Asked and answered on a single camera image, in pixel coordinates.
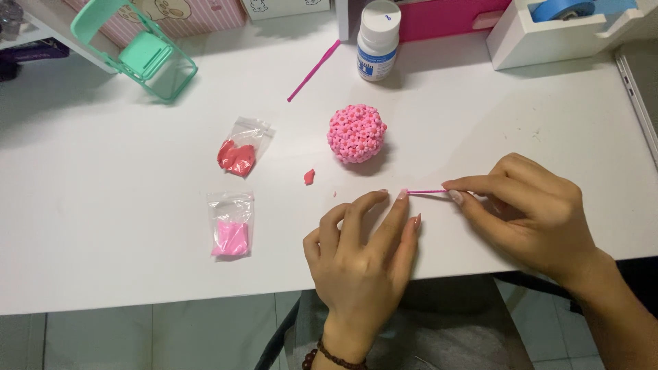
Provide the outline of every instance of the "left hand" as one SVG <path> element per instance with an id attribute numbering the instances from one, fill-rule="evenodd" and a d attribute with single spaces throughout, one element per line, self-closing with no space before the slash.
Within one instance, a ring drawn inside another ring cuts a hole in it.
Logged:
<path id="1" fill-rule="evenodd" d="M 337 205 L 303 242 L 318 296 L 329 307 L 322 341 L 332 355 L 350 363 L 362 362 L 370 351 L 400 303 L 416 259 L 420 215 L 407 219 L 406 192 L 400 192 L 368 244 L 361 244 L 363 216 L 387 198 L 388 191 L 380 190 Z M 393 246 L 400 232 L 400 244 Z"/>

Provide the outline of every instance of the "white desk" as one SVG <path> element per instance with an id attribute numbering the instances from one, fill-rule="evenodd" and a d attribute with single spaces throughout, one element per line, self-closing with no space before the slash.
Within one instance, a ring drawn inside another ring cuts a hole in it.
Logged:
<path id="1" fill-rule="evenodd" d="M 582 187 L 613 257 L 658 255 L 658 174 L 615 65 L 494 72 L 484 38 L 403 45 L 381 85 L 357 76 L 355 47 L 342 45 L 292 103 L 336 39 L 329 13 L 186 40 L 199 74 L 172 107 L 76 56 L 27 66 L 0 84 L 0 314 L 312 288 L 301 239 L 331 206 L 487 173 L 510 151 Z M 389 127 L 387 150 L 357 171 L 325 138 L 351 103 Z M 239 115 L 277 129 L 247 180 L 215 161 Z M 213 263 L 205 194 L 242 189 L 256 197 L 253 256 Z M 451 202 L 411 203 L 424 220 L 415 278 L 513 269 Z"/>

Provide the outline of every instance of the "bottle cap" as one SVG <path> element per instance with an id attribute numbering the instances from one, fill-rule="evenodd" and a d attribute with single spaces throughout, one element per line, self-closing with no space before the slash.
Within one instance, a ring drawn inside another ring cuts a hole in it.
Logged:
<path id="1" fill-rule="evenodd" d="M 392 40 L 400 29 L 400 8 L 389 0 L 374 0 L 361 13 L 361 35 L 371 42 Z"/>

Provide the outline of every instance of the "blue tape roll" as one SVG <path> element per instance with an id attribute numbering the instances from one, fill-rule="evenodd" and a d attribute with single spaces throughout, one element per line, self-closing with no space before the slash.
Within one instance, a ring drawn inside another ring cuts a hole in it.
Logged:
<path id="1" fill-rule="evenodd" d="M 532 21 L 537 23 L 560 19 L 571 12 L 578 16 L 588 16 L 594 14 L 594 8 L 594 0 L 546 0 L 532 12 Z"/>

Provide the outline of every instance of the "bracelet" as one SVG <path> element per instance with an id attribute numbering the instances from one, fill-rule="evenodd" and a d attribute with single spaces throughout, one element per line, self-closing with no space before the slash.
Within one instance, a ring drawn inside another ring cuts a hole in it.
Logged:
<path id="1" fill-rule="evenodd" d="M 322 343 L 322 338 L 318 340 L 318 349 L 310 351 L 306 355 L 306 357 L 304 357 L 304 362 L 301 363 L 302 370 L 311 370 L 311 365 L 313 364 L 313 360 L 315 359 L 315 355 L 318 353 L 318 350 L 322 352 L 324 357 L 326 357 L 331 362 L 335 363 L 340 367 L 345 367 L 348 370 L 368 370 L 368 366 L 366 366 L 365 359 L 363 360 L 362 363 L 349 363 L 342 358 L 338 358 L 330 354 L 329 351 L 327 351 L 326 348 L 324 347 L 324 344 Z"/>

